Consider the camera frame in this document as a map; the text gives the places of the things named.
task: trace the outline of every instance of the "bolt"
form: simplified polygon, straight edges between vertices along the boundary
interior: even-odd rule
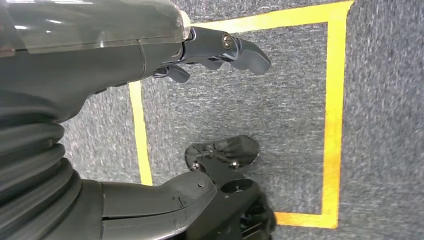
[[[200,169],[200,164],[199,164],[197,161],[195,161],[195,162],[193,163],[193,165],[191,166],[191,168],[192,168],[193,170],[198,170],[198,169]]]
[[[231,35],[228,33],[224,33],[222,35],[222,45],[225,49],[230,49],[233,45],[233,38],[231,38]]]
[[[233,169],[238,169],[240,167],[240,163],[238,161],[233,161],[230,166]]]

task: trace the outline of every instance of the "yellow line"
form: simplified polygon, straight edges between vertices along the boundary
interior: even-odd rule
[[[340,170],[342,159],[343,91],[345,79],[346,16],[331,19],[327,34],[327,77],[325,97],[324,173],[322,212],[324,224],[336,228],[339,218]]]
[[[142,184],[151,186],[153,185],[153,181],[147,149],[146,123],[142,101],[142,84],[140,81],[129,83],[129,98],[131,99],[132,114],[134,116],[135,145],[137,147],[140,180]]]
[[[338,11],[349,9],[354,1],[306,6],[293,9],[272,11],[255,16],[240,17],[230,20],[201,22],[193,26],[221,30],[228,33],[243,33],[264,29],[297,26],[304,24],[317,24],[329,21],[331,15]]]
[[[274,11],[230,20],[203,22],[193,26],[242,33],[279,27],[328,22],[325,97],[325,134],[321,214],[276,212],[279,225],[334,229],[339,218],[340,170],[342,150],[343,84],[345,74],[346,20],[354,1],[344,1]],[[135,139],[141,182],[152,184],[141,84],[130,84]]]

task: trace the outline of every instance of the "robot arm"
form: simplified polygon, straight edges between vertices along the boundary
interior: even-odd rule
[[[248,137],[189,147],[192,171],[155,187],[80,179],[58,143],[92,94],[223,62],[271,66],[168,0],[0,0],[0,239],[269,239],[264,194],[231,169],[258,154]]]

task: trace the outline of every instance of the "gray carpet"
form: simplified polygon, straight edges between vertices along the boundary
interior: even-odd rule
[[[304,7],[315,0],[178,0],[196,22]],[[143,84],[155,184],[186,171],[191,143],[248,134],[245,172],[282,212],[321,209],[326,24],[240,34],[273,62],[266,76],[187,67],[187,84]],[[424,1],[357,0],[348,17],[339,227],[279,226],[276,240],[424,239]],[[87,178],[139,182],[128,88],[91,98],[67,122],[68,157]]]

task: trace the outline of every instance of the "yellow tape square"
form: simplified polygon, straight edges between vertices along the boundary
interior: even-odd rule
[[[325,95],[325,131],[321,214],[276,212],[279,225],[335,229],[339,218],[342,151],[343,91],[345,78],[346,22],[354,1],[273,11],[255,16],[193,24],[193,26],[242,33],[304,24],[328,23]],[[130,83],[135,141],[141,182],[152,184],[141,84]]]

